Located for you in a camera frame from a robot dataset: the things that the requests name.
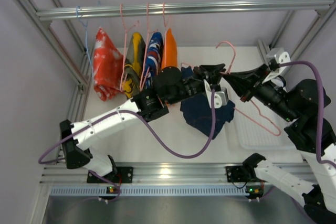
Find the navy blue trousers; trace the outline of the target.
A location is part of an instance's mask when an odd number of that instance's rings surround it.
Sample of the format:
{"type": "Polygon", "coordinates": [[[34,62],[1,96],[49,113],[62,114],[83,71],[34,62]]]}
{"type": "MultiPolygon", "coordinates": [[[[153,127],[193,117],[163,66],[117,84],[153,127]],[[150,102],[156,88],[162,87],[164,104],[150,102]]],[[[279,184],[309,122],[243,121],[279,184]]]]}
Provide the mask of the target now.
{"type": "MultiPolygon", "coordinates": [[[[213,140],[221,132],[225,123],[230,123],[234,118],[235,103],[229,100],[225,106],[215,109],[215,131],[213,140]]],[[[207,97],[198,94],[181,102],[180,111],[186,123],[209,137],[212,127],[212,112],[207,97]]]]}

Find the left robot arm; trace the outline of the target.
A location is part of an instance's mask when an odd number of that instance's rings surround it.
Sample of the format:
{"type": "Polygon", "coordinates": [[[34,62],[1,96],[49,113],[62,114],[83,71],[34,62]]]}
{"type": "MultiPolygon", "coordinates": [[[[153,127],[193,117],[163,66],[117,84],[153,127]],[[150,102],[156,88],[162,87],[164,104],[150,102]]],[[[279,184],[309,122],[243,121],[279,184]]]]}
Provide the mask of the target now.
{"type": "Polygon", "coordinates": [[[84,167],[98,177],[114,176],[117,167],[112,156],[94,150],[92,145],[95,142],[134,125],[136,121],[142,122],[157,137],[148,123],[168,114],[167,105],[204,94],[212,113],[210,135],[198,153],[180,157],[192,159],[200,156],[208,148],[215,132],[215,109],[219,107],[216,98],[222,96],[219,83],[224,70],[223,63],[200,65],[194,67],[190,77],[183,78],[179,68],[166,67],[153,77],[152,85],[148,89],[140,91],[117,108],[86,121],[62,121],[61,144],[66,167],[84,167]]]}

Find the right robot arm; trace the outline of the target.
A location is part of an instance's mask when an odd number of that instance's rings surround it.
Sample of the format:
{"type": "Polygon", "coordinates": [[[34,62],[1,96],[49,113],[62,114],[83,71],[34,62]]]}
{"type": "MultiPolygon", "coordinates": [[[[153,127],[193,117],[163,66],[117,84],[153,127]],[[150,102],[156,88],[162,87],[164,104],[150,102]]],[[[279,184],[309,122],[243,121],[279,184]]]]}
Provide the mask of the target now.
{"type": "Polygon", "coordinates": [[[258,153],[230,168],[228,179],[246,183],[266,181],[294,199],[315,223],[335,223],[335,133],[323,117],[331,100],[317,68],[310,62],[305,65],[311,67],[314,78],[302,80],[290,91],[267,80],[280,64],[262,65],[226,74],[224,78],[242,101],[256,98],[288,123],[285,133],[309,164],[316,183],[286,172],[258,153]]]}

